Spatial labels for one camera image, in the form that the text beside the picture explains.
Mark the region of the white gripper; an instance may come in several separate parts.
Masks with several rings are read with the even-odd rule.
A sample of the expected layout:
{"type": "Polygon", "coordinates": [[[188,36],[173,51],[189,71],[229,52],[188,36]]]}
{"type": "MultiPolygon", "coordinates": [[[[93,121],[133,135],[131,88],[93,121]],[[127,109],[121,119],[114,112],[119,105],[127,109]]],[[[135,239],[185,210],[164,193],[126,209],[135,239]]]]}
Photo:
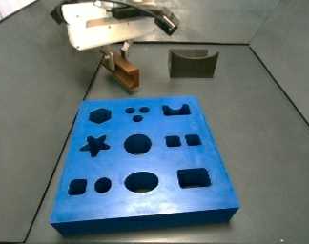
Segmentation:
{"type": "Polygon", "coordinates": [[[62,13],[67,23],[69,39],[71,45],[85,51],[101,47],[105,54],[107,69],[115,70],[115,54],[110,44],[125,42],[121,48],[123,58],[130,55],[134,38],[153,34],[156,21],[149,17],[133,17],[118,20],[111,16],[111,4],[85,2],[65,4],[62,13]]]}

